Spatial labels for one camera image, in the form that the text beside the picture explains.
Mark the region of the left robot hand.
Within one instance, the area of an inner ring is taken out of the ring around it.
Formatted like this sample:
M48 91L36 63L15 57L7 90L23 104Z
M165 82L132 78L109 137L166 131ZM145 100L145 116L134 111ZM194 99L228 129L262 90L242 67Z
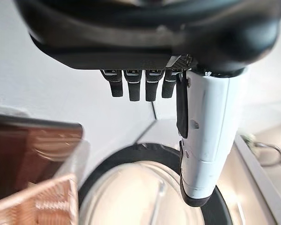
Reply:
M33 43L74 69L101 70L120 97L121 76L146 72L146 100L174 72L180 189L192 207L210 198L237 131L248 65L280 31L281 0L17 0Z

